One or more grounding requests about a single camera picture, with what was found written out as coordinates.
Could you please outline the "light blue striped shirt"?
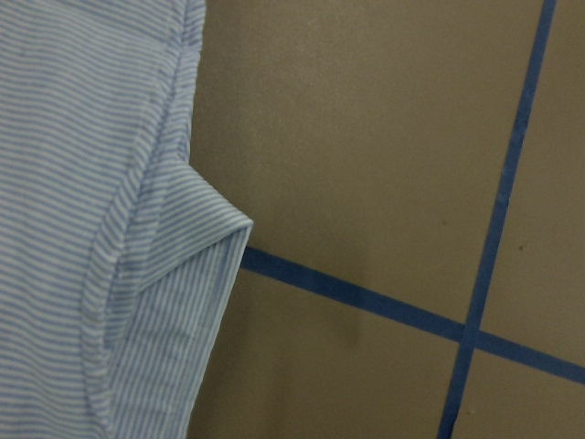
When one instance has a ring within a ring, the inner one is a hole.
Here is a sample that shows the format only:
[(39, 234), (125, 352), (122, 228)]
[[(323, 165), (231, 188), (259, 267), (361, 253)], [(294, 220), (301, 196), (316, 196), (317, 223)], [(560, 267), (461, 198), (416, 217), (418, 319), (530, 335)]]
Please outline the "light blue striped shirt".
[(202, 1), (1, 4), (1, 435), (182, 438), (252, 227), (189, 164)]

